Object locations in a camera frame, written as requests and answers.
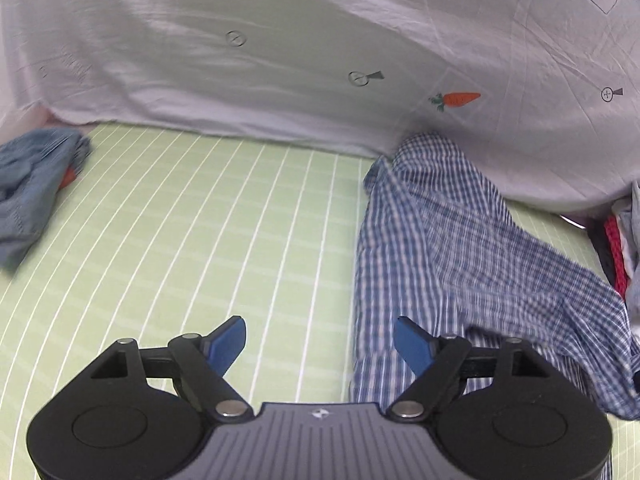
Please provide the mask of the blue white plaid shirt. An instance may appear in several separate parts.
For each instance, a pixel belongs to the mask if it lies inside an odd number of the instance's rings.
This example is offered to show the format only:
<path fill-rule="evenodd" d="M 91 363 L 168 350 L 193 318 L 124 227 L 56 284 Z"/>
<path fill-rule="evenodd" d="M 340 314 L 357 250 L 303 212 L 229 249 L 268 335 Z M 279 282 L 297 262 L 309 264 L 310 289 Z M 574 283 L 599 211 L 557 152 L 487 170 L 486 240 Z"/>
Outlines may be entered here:
<path fill-rule="evenodd" d="M 479 347 L 525 339 L 601 411 L 638 418 L 639 346 L 620 295 L 521 229 L 454 142 L 410 136 L 364 187 L 353 401 L 387 406 L 412 382 L 393 345 L 405 315 Z"/>

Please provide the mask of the green grid cutting mat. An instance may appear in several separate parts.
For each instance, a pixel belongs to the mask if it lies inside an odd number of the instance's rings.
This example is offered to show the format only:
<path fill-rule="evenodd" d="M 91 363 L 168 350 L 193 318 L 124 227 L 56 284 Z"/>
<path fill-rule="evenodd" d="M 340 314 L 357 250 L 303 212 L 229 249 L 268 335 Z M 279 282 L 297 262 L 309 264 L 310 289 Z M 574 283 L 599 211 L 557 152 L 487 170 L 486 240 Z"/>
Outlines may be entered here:
<path fill-rule="evenodd" d="M 88 134 L 40 241 L 1 275 L 1 474 L 32 479 L 26 434 L 111 342 L 155 347 L 244 318 L 227 375 L 254 406 L 385 402 L 412 382 L 356 319 L 371 161 L 280 143 L 123 124 Z"/>

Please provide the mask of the red knitted garment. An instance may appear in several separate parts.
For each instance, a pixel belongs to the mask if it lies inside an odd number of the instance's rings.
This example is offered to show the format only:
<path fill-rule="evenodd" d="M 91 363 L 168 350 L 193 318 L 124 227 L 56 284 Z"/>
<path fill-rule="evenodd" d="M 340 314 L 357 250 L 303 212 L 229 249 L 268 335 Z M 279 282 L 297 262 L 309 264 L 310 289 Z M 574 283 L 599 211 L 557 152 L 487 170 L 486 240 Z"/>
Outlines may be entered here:
<path fill-rule="evenodd" d="M 625 269 L 625 263 L 622 251 L 622 241 L 620 240 L 620 230 L 614 214 L 610 214 L 604 222 L 604 232 L 610 245 L 610 252 L 614 266 L 614 289 L 622 297 L 625 298 L 628 287 L 628 275 Z"/>

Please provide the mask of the orange item under denim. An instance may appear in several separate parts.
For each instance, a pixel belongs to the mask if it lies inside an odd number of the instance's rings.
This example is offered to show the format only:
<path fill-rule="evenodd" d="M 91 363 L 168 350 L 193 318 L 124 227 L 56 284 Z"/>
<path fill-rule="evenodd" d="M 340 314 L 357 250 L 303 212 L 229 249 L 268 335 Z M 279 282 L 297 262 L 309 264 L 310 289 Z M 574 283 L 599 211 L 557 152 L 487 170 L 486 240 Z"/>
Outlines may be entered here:
<path fill-rule="evenodd" d="M 74 168 L 68 167 L 65 171 L 63 179 L 58 188 L 62 190 L 63 188 L 66 188 L 66 186 L 69 186 L 71 183 L 73 183 L 75 180 L 76 180 L 76 172 Z"/>

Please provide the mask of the grey folded garment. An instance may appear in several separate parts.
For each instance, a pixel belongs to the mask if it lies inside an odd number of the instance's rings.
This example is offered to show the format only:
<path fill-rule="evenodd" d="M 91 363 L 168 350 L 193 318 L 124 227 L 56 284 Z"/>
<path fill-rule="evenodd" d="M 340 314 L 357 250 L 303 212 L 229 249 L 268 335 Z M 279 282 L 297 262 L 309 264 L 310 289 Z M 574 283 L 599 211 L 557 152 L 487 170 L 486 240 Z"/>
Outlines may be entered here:
<path fill-rule="evenodd" d="M 629 283 L 624 293 L 631 329 L 639 336 L 639 182 L 631 185 L 629 197 L 613 205 L 614 216 L 622 241 L 623 262 Z"/>

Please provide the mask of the blue denim garment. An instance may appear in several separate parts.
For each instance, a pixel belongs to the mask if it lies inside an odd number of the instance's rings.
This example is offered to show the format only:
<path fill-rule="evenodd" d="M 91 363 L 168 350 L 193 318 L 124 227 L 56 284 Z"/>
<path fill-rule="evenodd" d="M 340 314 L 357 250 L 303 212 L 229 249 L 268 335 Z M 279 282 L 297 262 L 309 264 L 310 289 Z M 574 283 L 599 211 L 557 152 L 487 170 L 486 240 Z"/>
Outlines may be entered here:
<path fill-rule="evenodd" d="M 13 273 L 46 228 L 68 167 L 78 174 L 91 153 L 73 128 L 42 128 L 1 145 L 1 269 Z"/>

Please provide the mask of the white carrot print sheet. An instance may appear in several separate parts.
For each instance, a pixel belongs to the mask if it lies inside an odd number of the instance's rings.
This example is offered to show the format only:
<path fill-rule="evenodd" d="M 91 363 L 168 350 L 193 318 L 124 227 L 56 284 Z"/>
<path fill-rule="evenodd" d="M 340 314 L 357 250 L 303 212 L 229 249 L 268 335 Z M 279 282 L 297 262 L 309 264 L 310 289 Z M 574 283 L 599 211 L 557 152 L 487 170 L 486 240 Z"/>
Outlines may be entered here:
<path fill-rule="evenodd" d="M 390 154 L 438 131 L 503 195 L 639 177 L 639 0 L 1 0 L 18 106 Z"/>

